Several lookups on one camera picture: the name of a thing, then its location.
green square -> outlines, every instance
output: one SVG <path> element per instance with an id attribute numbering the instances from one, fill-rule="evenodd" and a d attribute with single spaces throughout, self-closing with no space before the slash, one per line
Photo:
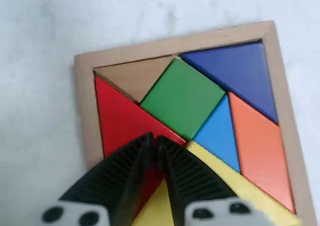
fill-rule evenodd
<path id="1" fill-rule="evenodd" d="M 141 107 L 191 140 L 225 92 L 179 59 L 173 59 Z"/>

blue tangram piece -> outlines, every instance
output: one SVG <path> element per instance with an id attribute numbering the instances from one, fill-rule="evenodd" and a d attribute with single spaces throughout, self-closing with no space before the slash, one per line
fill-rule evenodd
<path id="1" fill-rule="evenodd" d="M 181 58 L 278 123 L 265 48 L 261 42 L 189 52 Z"/>
<path id="2" fill-rule="evenodd" d="M 240 173 L 228 96 L 225 95 L 194 137 L 194 141 Z"/>

tan triangle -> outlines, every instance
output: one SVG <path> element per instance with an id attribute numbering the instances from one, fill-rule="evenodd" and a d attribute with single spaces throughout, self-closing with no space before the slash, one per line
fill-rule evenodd
<path id="1" fill-rule="evenodd" d="M 234 171 L 199 144 L 191 142 L 187 149 L 219 175 L 242 199 L 248 200 L 277 226 L 300 226 L 301 221 L 268 194 Z M 134 226 L 174 226 L 169 194 L 163 182 L 133 222 Z"/>
<path id="2" fill-rule="evenodd" d="M 103 80 L 111 82 L 134 101 L 141 102 L 151 87 L 170 64 L 173 56 L 99 67 L 94 71 Z"/>

wooden frame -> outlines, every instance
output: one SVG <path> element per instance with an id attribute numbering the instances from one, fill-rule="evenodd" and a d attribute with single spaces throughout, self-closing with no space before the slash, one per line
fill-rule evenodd
<path id="1" fill-rule="evenodd" d="M 88 166 L 92 167 L 103 159 L 94 68 L 259 40 L 262 40 L 265 47 L 297 215 L 303 225 L 316 225 L 315 209 L 274 22 L 213 30 L 75 56 L 78 100 Z"/>

yellow tangram piece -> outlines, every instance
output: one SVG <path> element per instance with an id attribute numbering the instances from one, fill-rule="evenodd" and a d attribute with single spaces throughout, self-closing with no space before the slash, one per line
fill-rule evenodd
<path id="1" fill-rule="evenodd" d="M 301 221 L 268 194 L 227 166 L 199 144 L 191 142 L 187 149 L 210 167 L 242 199 L 254 204 L 277 226 L 300 226 Z M 133 226 L 174 226 L 166 182 L 158 187 L 133 222 Z"/>
<path id="2" fill-rule="evenodd" d="M 275 225 L 301 225 L 301 221 L 296 215 L 291 213 L 279 202 L 264 193 L 261 189 L 249 182 L 241 174 L 234 171 L 199 144 L 191 142 L 188 144 L 187 149 L 225 181 L 238 197 L 253 203 L 256 209 L 263 211 Z"/>
<path id="3" fill-rule="evenodd" d="M 163 181 L 145 204 L 132 226 L 174 226 L 169 193 Z"/>

